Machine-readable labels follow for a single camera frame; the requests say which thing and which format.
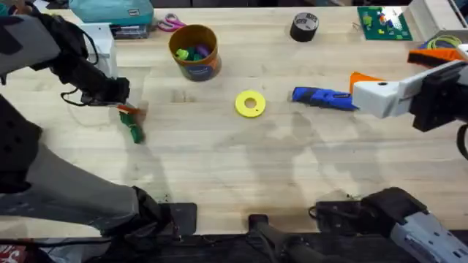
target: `pink scissors handle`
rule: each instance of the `pink scissors handle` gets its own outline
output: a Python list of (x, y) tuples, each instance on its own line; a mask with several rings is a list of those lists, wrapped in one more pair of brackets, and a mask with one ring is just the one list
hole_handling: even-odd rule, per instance
[(177, 15), (170, 13), (164, 17), (164, 20), (158, 22), (158, 28), (164, 32), (174, 32), (177, 29), (186, 26), (177, 17)]
[(173, 14), (173, 13), (169, 13), (167, 14), (164, 19), (166, 20), (166, 22), (168, 23), (172, 23), (174, 25), (177, 25), (177, 26), (186, 26), (186, 24), (182, 23), (182, 21), (180, 21), (177, 17), (176, 14)]

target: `green circuit board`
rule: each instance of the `green circuit board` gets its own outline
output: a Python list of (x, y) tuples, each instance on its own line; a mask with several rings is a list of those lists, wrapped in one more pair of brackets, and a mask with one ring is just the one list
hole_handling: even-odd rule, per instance
[(412, 40), (401, 7), (358, 7), (367, 40)]

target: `green object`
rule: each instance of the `green object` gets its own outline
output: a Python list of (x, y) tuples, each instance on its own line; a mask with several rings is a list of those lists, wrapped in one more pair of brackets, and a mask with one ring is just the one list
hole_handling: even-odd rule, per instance
[(372, 16), (366, 15), (363, 17), (363, 23), (366, 26), (371, 26), (372, 25)]
[[(367, 40), (412, 40), (401, 7), (358, 7), (358, 14)], [(380, 14), (384, 14), (391, 25), (382, 24)]]
[(187, 60), (188, 57), (189, 57), (189, 51), (187, 50), (183, 50), (181, 48), (179, 48), (175, 54), (177, 55), (177, 57), (181, 60)]
[(0, 17), (2, 16), (8, 16), (8, 7), (0, 3)]
[(199, 61), (202, 59), (203, 57), (199, 53), (195, 53), (195, 55), (193, 55), (193, 61)]
[(194, 61), (195, 60), (195, 47), (188, 47), (187, 48), (187, 51), (189, 52), (189, 57), (188, 57), (188, 61)]
[(120, 121), (125, 124), (127, 127), (130, 128), (130, 133), (132, 134), (132, 139), (134, 143), (140, 143), (143, 141), (143, 131), (140, 126), (135, 121), (134, 114), (126, 114), (123, 112), (119, 112), (120, 114)]

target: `wooden table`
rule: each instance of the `wooden table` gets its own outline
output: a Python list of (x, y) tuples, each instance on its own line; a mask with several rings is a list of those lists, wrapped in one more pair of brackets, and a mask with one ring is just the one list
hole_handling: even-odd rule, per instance
[[(294, 14), (305, 11), (320, 27), (312, 42), (297, 43), (288, 31)], [(455, 144), (459, 123), (422, 133), (412, 128), (411, 115), (380, 120), (287, 101), (300, 85), (346, 91), (353, 71), (388, 80), (421, 72), (406, 63), (419, 42), (366, 41), (352, 27), (355, 7), (157, 9), (156, 16), (168, 12), (214, 30), (222, 69), (206, 82), (185, 79), (168, 52), (169, 33), (117, 42), (130, 101), (148, 107), (145, 145), (131, 142), (116, 110), (64, 103), (59, 93), (72, 87), (47, 70), (15, 72), (1, 92), (44, 128), (45, 144), (67, 161), (144, 188), (162, 202), (197, 203), (198, 234), (245, 232), (251, 213), (268, 214), (285, 231), (315, 231), (307, 208), (317, 200), (389, 186), (413, 194), (447, 228), (468, 227), (468, 162)], [(58, 13), (76, 20), (70, 11)], [(234, 109), (236, 95), (247, 89), (267, 100), (259, 118)], [(0, 224), (2, 237), (98, 234), (43, 220)]]

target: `yellow ring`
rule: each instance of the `yellow ring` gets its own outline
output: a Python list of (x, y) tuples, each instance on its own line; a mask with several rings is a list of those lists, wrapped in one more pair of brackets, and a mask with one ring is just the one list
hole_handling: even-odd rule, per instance
[[(246, 106), (247, 99), (255, 100), (255, 106), (253, 108)], [(244, 117), (254, 118), (259, 116), (265, 110), (265, 106), (265, 98), (256, 91), (243, 91), (235, 98), (235, 109)]]

